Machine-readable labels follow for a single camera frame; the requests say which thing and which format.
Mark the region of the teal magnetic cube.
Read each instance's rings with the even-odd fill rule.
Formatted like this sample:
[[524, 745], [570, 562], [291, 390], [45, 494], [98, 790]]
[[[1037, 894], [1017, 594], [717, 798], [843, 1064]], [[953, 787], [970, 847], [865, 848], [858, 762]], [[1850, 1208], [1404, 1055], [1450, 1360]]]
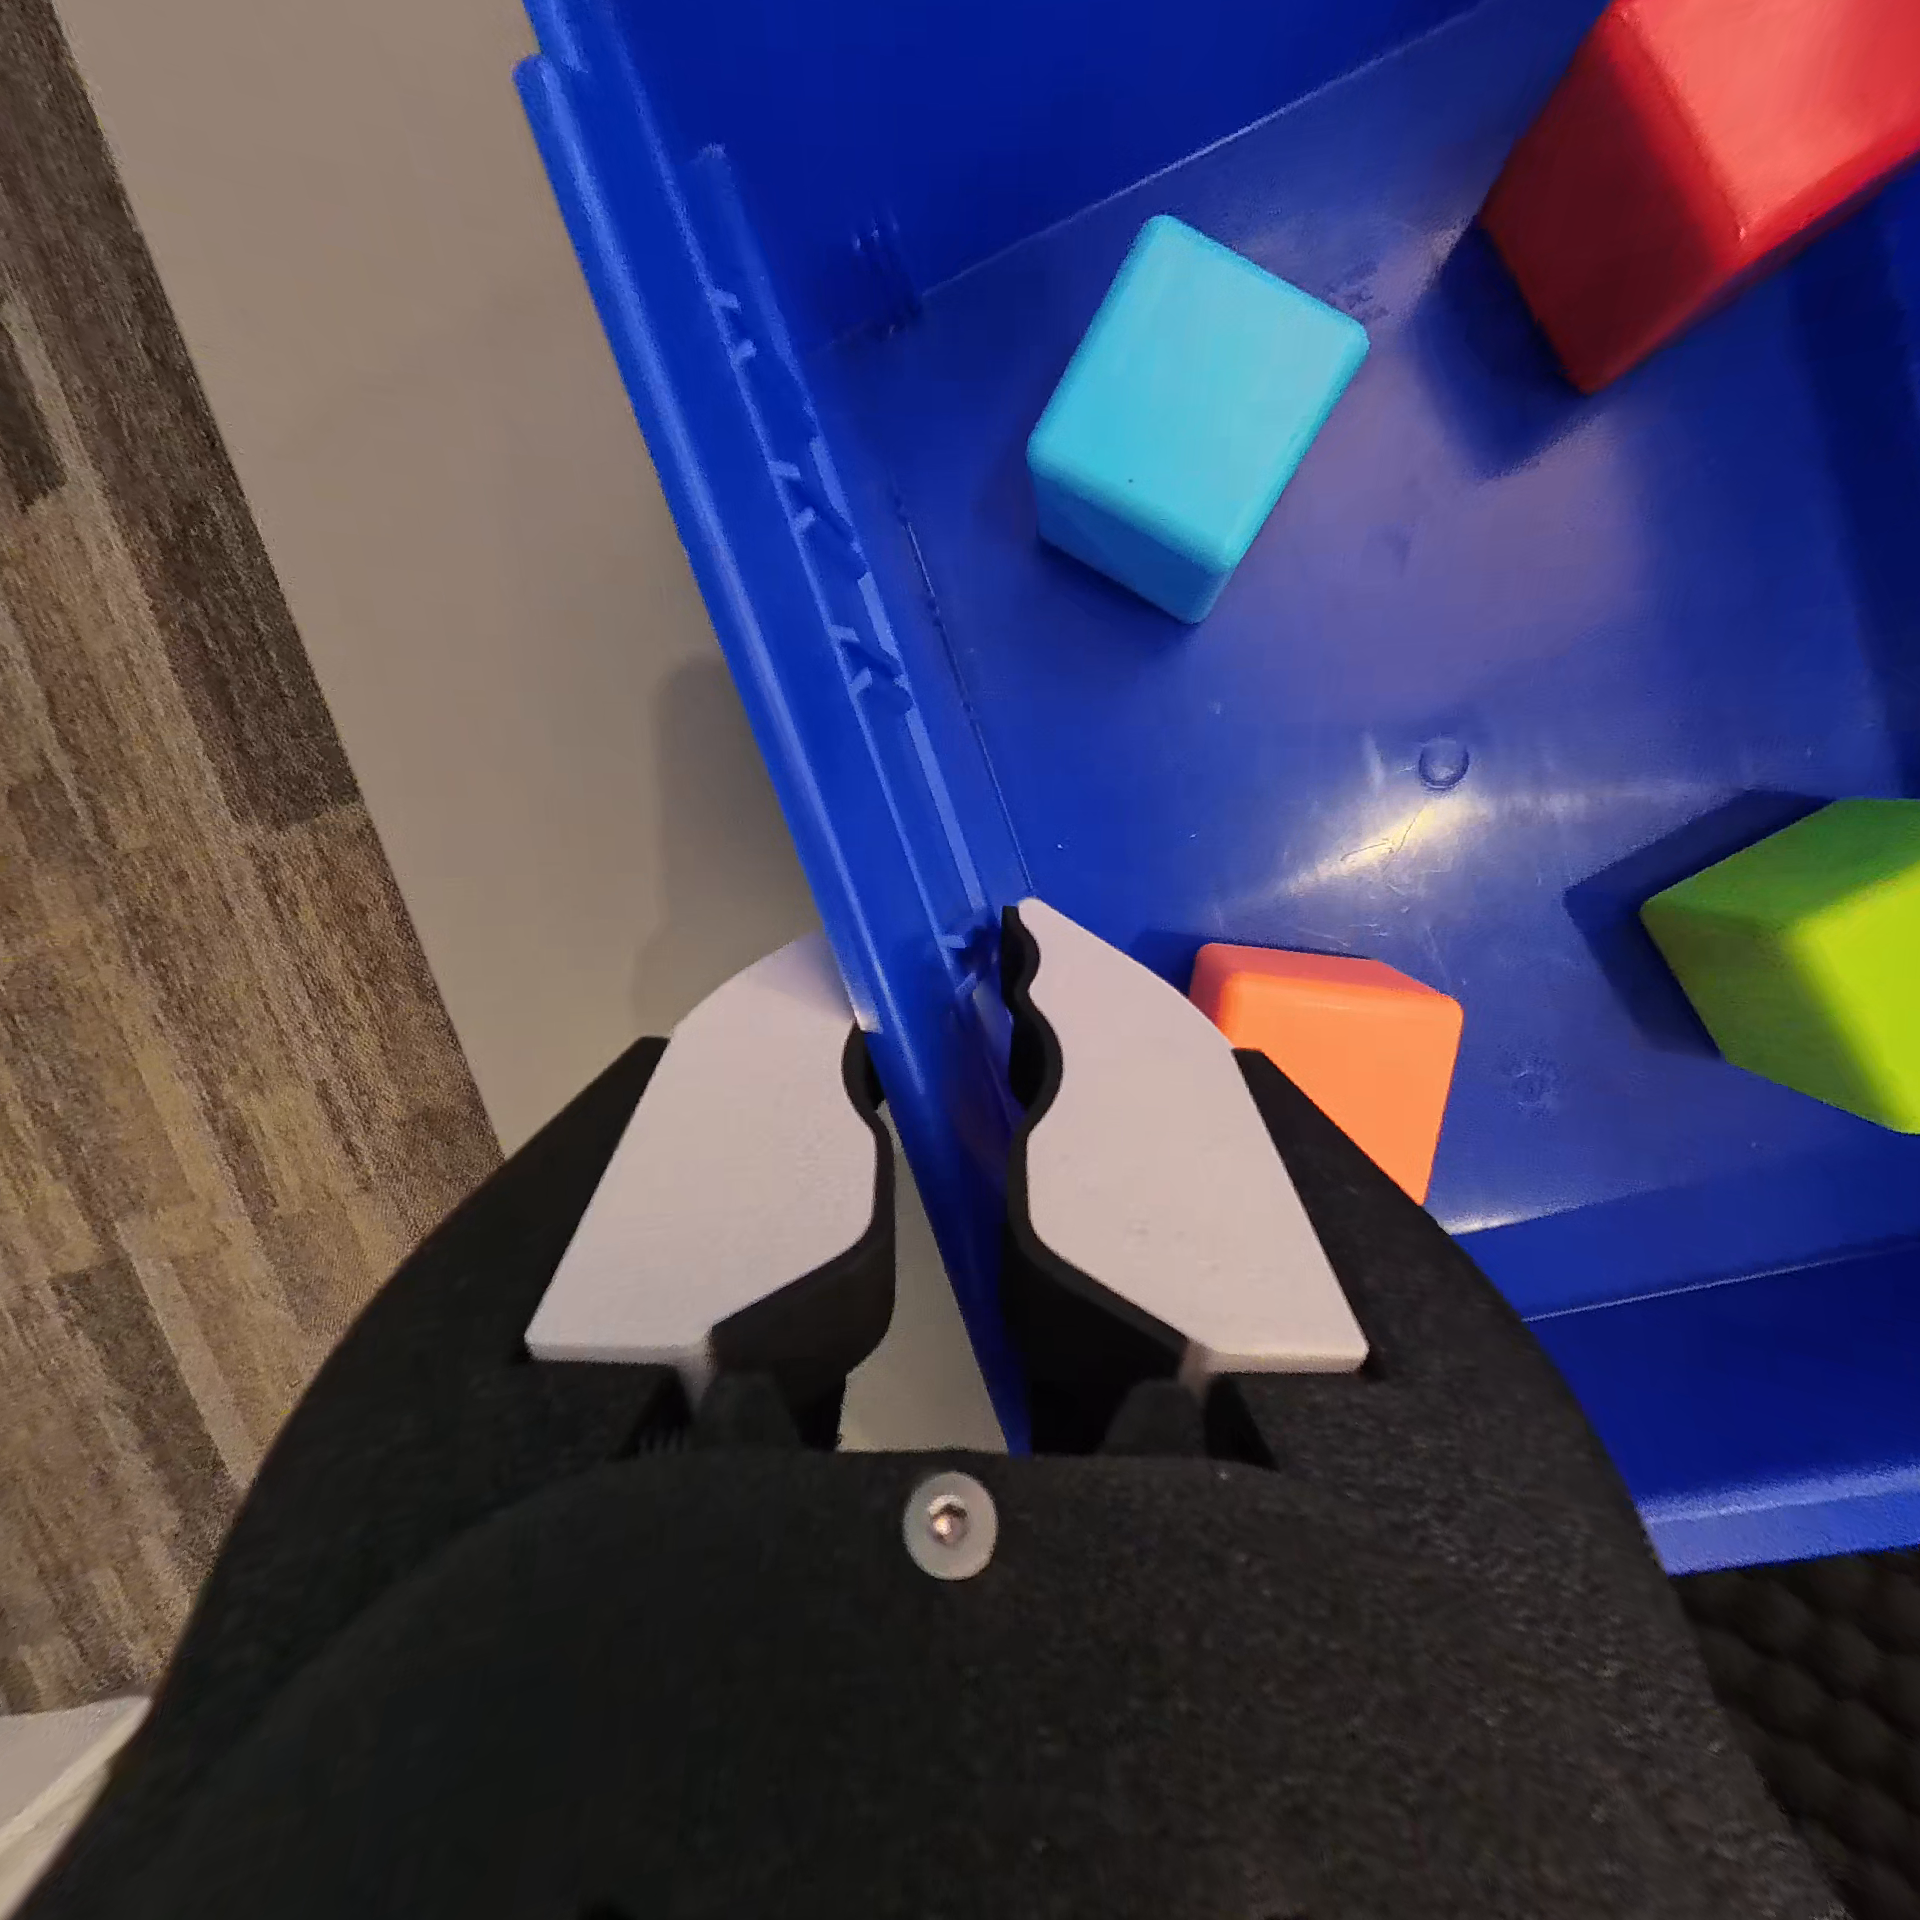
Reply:
[[1205, 621], [1370, 348], [1348, 314], [1150, 218], [1025, 440], [1040, 540]]

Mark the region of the orange magnetic cube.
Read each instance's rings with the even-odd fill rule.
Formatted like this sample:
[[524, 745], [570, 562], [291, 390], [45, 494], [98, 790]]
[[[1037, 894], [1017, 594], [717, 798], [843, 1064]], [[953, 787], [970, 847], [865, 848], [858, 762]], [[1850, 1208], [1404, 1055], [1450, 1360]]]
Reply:
[[1191, 1002], [1260, 1052], [1414, 1202], [1430, 1201], [1467, 1011], [1371, 957], [1198, 948]]

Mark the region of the black textured mat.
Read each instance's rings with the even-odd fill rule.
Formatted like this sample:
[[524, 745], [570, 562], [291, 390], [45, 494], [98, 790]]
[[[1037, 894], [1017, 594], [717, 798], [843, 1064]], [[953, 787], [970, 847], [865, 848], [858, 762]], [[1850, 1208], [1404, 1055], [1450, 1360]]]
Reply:
[[1918, 1548], [1671, 1581], [1714, 1694], [1854, 1917], [1918, 1915]]

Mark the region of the green magnetic cube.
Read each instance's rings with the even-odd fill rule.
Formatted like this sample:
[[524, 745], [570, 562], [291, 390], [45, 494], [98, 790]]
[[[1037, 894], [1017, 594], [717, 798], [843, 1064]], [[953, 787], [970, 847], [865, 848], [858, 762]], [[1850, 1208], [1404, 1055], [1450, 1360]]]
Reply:
[[1835, 800], [1640, 924], [1738, 1070], [1918, 1134], [1918, 800]]

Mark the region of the red magnetic cube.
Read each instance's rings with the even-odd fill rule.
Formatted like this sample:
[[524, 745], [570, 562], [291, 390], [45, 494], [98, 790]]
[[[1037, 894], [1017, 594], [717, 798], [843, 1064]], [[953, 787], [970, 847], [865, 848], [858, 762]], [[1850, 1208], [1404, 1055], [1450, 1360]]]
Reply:
[[1915, 2], [1608, 2], [1478, 221], [1591, 398], [1915, 160]]

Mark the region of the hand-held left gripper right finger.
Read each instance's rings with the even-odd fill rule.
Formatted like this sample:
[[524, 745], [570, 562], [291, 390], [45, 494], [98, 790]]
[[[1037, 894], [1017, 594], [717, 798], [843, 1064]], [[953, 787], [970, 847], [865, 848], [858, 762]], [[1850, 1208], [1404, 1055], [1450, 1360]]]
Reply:
[[1044, 900], [1004, 912], [1017, 1122], [1000, 1305], [1037, 1421], [1145, 1384], [1358, 1375], [1370, 1358], [1238, 1052], [1164, 978]]

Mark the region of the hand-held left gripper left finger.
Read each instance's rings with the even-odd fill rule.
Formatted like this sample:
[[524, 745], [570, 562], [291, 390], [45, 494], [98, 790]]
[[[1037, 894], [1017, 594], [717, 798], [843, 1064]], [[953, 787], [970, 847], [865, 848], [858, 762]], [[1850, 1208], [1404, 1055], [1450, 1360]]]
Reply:
[[770, 1377], [840, 1402], [898, 1298], [898, 1158], [821, 931], [704, 998], [661, 1060], [528, 1320], [555, 1364], [674, 1372], [688, 1407]]

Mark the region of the blue plastic bin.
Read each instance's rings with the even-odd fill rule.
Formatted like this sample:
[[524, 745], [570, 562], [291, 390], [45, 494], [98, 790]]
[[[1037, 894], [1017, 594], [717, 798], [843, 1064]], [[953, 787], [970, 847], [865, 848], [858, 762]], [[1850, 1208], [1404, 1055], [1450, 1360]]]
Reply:
[[[1597, 2], [525, 2], [517, 90], [1011, 1448], [1004, 907], [1467, 1014], [1430, 1208], [1668, 1572], [1918, 1545], [1918, 1141], [1640, 904], [1918, 794], [1918, 181], [1597, 398], [1474, 234]], [[1025, 437], [1171, 215], [1363, 370], [1215, 611]]]

